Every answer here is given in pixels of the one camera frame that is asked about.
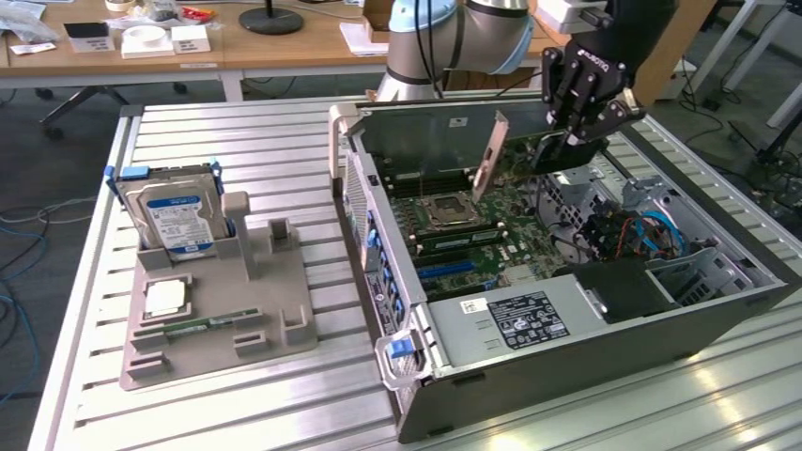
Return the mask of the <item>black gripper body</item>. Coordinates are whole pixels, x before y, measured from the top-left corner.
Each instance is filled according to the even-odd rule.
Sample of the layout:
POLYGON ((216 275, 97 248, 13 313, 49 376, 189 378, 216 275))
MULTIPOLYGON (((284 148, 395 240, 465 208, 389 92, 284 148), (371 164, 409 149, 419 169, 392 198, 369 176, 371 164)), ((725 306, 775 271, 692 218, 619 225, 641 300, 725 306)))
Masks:
POLYGON ((608 101, 632 90, 676 11, 673 1, 609 1, 589 14, 595 29, 571 36, 565 46, 564 123, 587 101, 608 101))

